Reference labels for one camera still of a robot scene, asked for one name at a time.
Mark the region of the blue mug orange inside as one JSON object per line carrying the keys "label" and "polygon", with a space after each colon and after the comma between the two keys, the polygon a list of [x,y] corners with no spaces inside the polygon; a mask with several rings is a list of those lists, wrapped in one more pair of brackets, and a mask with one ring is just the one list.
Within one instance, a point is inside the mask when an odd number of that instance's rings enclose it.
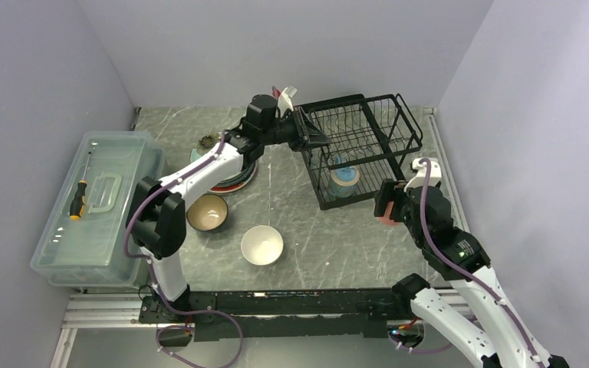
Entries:
{"label": "blue mug orange inside", "polygon": [[360,170],[356,166],[344,166],[330,171],[331,178],[327,194],[331,200],[353,196],[360,180]]}

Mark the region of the black wire dish rack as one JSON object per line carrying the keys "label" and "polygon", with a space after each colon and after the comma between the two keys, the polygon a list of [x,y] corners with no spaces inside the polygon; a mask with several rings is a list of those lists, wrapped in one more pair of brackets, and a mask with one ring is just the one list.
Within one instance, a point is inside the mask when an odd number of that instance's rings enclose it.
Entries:
{"label": "black wire dish rack", "polygon": [[[320,209],[372,199],[384,179],[404,180],[403,163],[423,146],[418,119],[400,94],[353,94],[301,107],[330,139],[326,147],[302,153]],[[332,169],[356,166],[360,180],[353,196],[331,200]]]}

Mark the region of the light blue flower plate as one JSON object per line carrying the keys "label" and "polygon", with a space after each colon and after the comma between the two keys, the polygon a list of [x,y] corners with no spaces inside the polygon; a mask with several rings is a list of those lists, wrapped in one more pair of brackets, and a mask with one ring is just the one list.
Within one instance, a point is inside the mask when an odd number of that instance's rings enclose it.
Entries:
{"label": "light blue flower plate", "polygon": [[195,146],[192,148],[189,160],[191,163],[197,161],[200,157],[213,150],[214,147],[220,142],[220,133],[210,133],[200,137]]}

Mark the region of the white bowl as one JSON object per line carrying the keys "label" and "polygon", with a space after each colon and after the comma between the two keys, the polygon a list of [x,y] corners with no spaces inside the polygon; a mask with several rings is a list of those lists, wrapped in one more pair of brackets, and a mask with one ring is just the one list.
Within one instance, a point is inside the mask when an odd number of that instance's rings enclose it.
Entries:
{"label": "white bowl", "polygon": [[242,237],[242,256],[252,265],[274,264],[284,251],[284,241],[278,230],[268,225],[250,228]]}

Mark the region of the pink mug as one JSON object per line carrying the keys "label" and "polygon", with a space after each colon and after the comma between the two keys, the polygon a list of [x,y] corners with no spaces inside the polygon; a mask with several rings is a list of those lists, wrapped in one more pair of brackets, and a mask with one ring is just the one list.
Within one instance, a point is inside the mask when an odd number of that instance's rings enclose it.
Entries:
{"label": "pink mug", "polygon": [[384,225],[396,226],[398,223],[391,218],[394,202],[388,202],[383,216],[377,219]]}

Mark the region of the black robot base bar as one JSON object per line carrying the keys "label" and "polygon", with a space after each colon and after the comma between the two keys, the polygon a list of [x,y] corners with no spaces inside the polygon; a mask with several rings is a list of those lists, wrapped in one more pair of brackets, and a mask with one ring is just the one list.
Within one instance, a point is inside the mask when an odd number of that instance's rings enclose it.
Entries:
{"label": "black robot base bar", "polygon": [[188,325],[196,342],[243,335],[385,338],[413,319],[389,288],[290,291],[193,291],[186,306],[169,310],[156,294],[142,298],[138,321],[156,327]]}

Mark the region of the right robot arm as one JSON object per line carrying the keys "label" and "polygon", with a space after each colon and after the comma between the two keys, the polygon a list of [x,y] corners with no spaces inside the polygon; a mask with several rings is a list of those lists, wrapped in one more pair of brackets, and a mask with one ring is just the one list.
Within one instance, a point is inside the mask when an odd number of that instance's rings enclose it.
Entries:
{"label": "right robot arm", "polygon": [[403,223],[428,264],[464,299],[470,321],[418,274],[392,288],[396,315],[420,317],[440,332],[474,367],[566,367],[520,321],[477,238],[455,226],[450,201],[435,186],[404,189],[385,179],[375,195],[374,215]]}

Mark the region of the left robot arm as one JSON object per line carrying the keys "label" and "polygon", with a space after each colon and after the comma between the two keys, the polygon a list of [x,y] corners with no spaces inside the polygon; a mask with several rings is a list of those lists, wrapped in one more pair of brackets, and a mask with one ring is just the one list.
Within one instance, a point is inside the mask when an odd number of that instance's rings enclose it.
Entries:
{"label": "left robot arm", "polygon": [[189,285],[179,250],[186,239],[186,211],[222,180],[262,157],[265,147],[286,144],[295,152],[328,146],[330,138],[293,107],[290,97],[258,94],[232,129],[223,130],[210,151],[161,179],[145,177],[134,190],[124,242],[139,248],[135,258],[149,265],[160,313],[178,322],[189,312]]}

